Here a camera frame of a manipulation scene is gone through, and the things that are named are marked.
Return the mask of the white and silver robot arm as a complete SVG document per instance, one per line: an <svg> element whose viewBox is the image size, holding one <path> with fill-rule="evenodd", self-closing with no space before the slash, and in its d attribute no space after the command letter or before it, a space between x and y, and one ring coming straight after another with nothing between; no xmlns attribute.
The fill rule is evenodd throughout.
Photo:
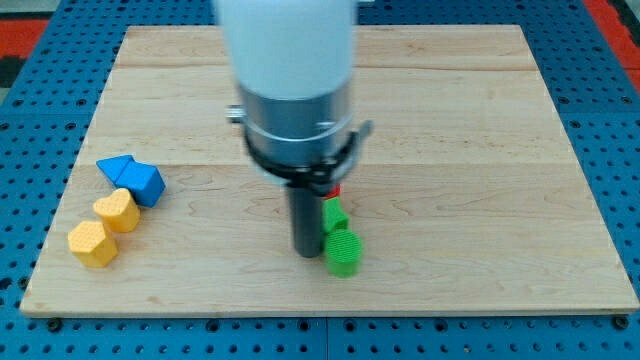
<svg viewBox="0 0 640 360"><path fill-rule="evenodd" d="M216 0L251 150L307 166L337 153L353 112L352 0Z"/></svg>

